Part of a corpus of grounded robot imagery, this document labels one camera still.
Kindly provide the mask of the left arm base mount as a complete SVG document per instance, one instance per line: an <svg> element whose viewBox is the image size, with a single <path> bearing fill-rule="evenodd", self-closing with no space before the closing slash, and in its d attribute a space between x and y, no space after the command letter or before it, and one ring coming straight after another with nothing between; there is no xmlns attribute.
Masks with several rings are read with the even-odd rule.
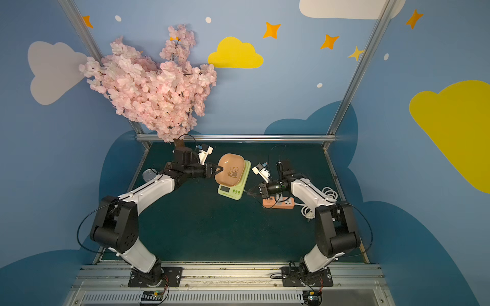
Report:
<svg viewBox="0 0 490 306"><path fill-rule="evenodd" d="M143 273L132 269L129 288L170 288L179 287L182 279L182 267L175 266L155 266L150 272Z"/></svg>

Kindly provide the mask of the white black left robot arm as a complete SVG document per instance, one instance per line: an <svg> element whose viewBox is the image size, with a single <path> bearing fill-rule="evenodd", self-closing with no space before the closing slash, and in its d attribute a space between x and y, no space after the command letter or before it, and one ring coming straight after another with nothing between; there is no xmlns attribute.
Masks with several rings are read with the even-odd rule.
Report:
<svg viewBox="0 0 490 306"><path fill-rule="evenodd" d="M135 272L158 277L162 273L161 264L139 238L139 215L187 180L210 179L223 171L222 167L206 161L213 152L212 147L203 144L198 148L197 152L189 147L175 148L174 160L155 178L123 195L104 197L96 211L90 239L116 253Z"/></svg>

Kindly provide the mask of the orange power strip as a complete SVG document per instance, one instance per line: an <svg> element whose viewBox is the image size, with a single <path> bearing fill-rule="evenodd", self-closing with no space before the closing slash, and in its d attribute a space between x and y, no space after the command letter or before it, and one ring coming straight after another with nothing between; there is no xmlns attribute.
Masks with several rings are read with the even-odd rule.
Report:
<svg viewBox="0 0 490 306"><path fill-rule="evenodd" d="M266 209L293 209L295 201L293 198L281 197L279 200L270 197L262 200L262 206Z"/></svg>

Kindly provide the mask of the green electronic kitchen scale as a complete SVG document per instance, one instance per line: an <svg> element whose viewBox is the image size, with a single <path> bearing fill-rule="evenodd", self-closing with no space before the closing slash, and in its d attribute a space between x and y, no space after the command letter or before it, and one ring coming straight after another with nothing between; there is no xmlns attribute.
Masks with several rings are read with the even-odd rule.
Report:
<svg viewBox="0 0 490 306"><path fill-rule="evenodd" d="M219 185L218 186L218 194L221 196L224 196L226 198L232 199L232 200L240 200L242 196L245 194L244 189L246 185L246 181L248 179L250 170L251 170L251 163L248 160L245 160L245 169L243 172L243 175L241 177L241 180L239 181L238 185L233 186L233 187L226 187Z"/></svg>

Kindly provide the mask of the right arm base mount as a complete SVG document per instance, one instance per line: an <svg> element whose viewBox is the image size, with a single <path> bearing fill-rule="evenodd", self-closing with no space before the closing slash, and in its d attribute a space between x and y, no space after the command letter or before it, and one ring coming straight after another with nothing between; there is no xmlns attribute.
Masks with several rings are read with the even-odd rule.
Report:
<svg viewBox="0 0 490 306"><path fill-rule="evenodd" d="M317 272L309 272L306 265L296 265L290 262L288 266L280 268L281 280L284 287L333 287L333 277L329 267Z"/></svg>

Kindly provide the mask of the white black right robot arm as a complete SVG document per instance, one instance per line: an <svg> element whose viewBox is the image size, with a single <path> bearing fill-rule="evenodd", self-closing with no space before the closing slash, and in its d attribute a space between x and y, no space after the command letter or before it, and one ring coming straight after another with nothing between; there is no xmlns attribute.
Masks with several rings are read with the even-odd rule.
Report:
<svg viewBox="0 0 490 306"><path fill-rule="evenodd" d="M356 217L349 203L335 199L305 175L296 173L288 159L277 162L276 168L277 180L271 178L267 163L257 164L252 172L264 180L259 184L264 200L287 193L313 213L315 246L301 260L305 274L322 271L337 258L361 246Z"/></svg>

